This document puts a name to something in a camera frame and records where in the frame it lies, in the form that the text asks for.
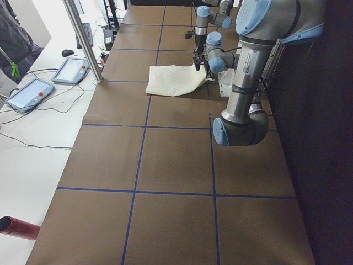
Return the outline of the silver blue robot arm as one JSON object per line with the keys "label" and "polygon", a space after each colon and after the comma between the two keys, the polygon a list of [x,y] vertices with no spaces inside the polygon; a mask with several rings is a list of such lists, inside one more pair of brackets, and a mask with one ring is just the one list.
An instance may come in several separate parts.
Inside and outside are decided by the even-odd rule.
{"label": "silver blue robot arm", "polygon": [[242,49],[227,108],[213,122],[221,146],[259,143],[268,131],[268,116],[256,94],[258,82],[277,40],[296,45],[321,37],[325,1],[245,1],[236,18]]}
{"label": "silver blue robot arm", "polygon": [[194,29],[196,44],[195,53],[197,55],[201,55],[204,51],[207,38],[207,28],[209,24],[213,24],[219,28],[228,29],[232,23],[230,12],[233,8],[234,1],[204,1],[204,3],[219,7],[220,9],[218,12],[214,12],[209,6],[199,6],[197,8],[196,26]]}

